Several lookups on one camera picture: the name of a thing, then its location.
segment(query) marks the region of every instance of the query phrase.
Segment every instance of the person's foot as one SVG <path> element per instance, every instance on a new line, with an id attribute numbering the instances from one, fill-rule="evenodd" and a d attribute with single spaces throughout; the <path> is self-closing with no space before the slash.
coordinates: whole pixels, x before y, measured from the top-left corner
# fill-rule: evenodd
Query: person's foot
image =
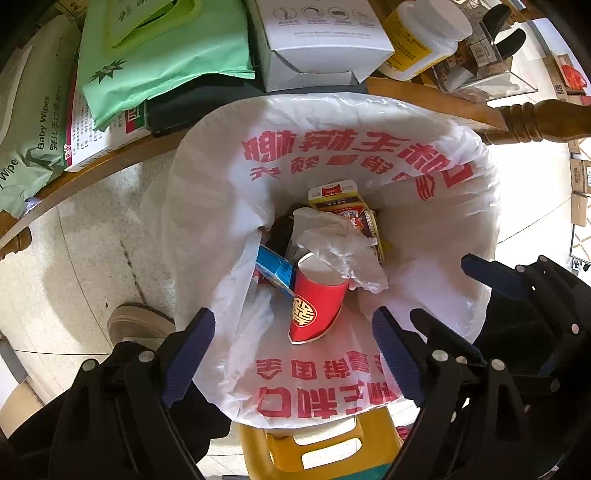
<path id="1" fill-rule="evenodd" d="M 113 346 L 128 341 L 157 350 L 176 329 L 174 321 L 163 313 L 146 305 L 124 303 L 111 313 L 107 330 Z"/>

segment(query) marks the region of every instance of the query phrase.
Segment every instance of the red bag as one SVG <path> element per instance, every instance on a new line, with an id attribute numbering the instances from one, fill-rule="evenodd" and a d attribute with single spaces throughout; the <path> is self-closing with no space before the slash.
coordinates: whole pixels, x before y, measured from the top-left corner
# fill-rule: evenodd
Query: red bag
<path id="1" fill-rule="evenodd" d="M 570 65 L 561 65 L 560 67 L 567 85 L 573 90 L 583 90 L 587 86 L 587 80 L 577 69 L 572 68 Z"/>

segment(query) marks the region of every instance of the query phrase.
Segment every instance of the white tissue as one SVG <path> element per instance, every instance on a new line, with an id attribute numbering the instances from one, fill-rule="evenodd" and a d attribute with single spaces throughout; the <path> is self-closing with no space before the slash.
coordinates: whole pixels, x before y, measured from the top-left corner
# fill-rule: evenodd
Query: white tissue
<path id="1" fill-rule="evenodd" d="M 367 238 L 343 216 L 304 207 L 294 212 L 292 244 L 311 251 L 343 278 L 353 280 L 350 289 L 363 287 L 371 293 L 388 288 L 388 279 Z"/>

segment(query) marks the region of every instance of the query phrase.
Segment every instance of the floor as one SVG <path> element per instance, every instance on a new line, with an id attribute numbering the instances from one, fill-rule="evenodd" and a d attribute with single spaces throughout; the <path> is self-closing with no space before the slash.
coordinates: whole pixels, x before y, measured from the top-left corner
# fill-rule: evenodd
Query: floor
<path id="1" fill-rule="evenodd" d="M 536 47 L 530 46 L 526 56 L 538 73 L 540 92 L 506 103 L 553 96 Z M 544 141 L 491 150 L 501 180 L 497 259 L 514 267 L 544 254 L 566 264 L 571 235 L 567 147 Z M 172 157 L 130 167 L 61 203 L 31 225 L 33 244 L 0 264 L 0 330 L 44 402 L 70 386 L 84 359 L 102 361 L 109 355 L 106 322 L 114 307 L 137 301 L 172 315 L 173 282 L 139 220 L 143 192 Z M 409 401 L 391 409 L 397 425 L 411 422 L 417 413 Z M 212 442 L 199 466 L 205 475 L 246 475 L 234 428 L 227 438 Z"/>

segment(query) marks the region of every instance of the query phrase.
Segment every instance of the bottle cap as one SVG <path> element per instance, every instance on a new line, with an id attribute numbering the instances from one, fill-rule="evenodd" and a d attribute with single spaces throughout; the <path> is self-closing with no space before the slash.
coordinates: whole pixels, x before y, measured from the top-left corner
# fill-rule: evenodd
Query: bottle cap
<path id="1" fill-rule="evenodd" d="M 419 17 L 451 40 L 460 41 L 472 35 L 472 25 L 451 0 L 416 0 Z"/>

